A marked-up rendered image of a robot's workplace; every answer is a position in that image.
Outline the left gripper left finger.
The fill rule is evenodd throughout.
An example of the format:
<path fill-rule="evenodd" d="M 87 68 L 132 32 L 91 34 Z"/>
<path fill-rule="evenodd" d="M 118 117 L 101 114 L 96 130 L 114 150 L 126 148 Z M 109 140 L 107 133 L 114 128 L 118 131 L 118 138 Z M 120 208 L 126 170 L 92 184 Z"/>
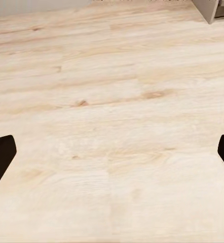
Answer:
<path fill-rule="evenodd" d="M 0 179 L 17 154 L 16 144 L 12 135 L 0 137 Z"/>

